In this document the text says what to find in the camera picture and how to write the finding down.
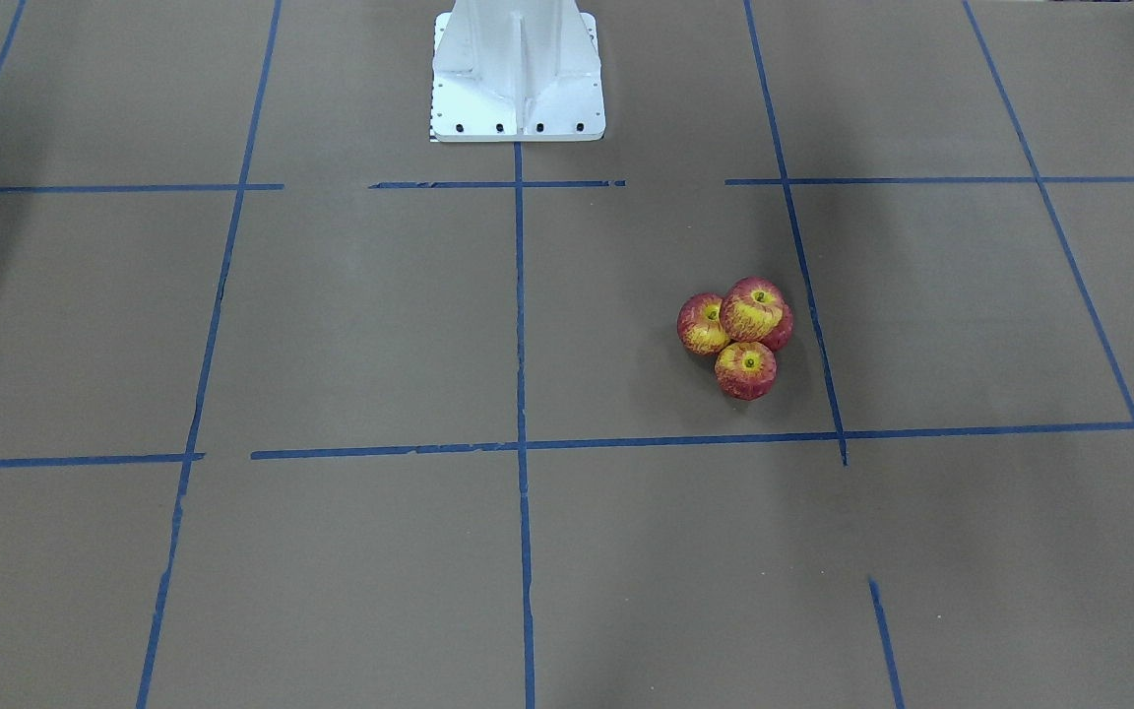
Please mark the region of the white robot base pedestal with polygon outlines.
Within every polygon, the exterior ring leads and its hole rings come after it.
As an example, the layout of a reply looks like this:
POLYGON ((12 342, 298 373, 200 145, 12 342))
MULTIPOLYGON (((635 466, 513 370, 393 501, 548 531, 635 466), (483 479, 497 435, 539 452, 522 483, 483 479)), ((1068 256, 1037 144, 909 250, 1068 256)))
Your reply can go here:
POLYGON ((456 1, 437 15, 431 140, 598 141, 604 133, 598 23, 576 1, 456 1))

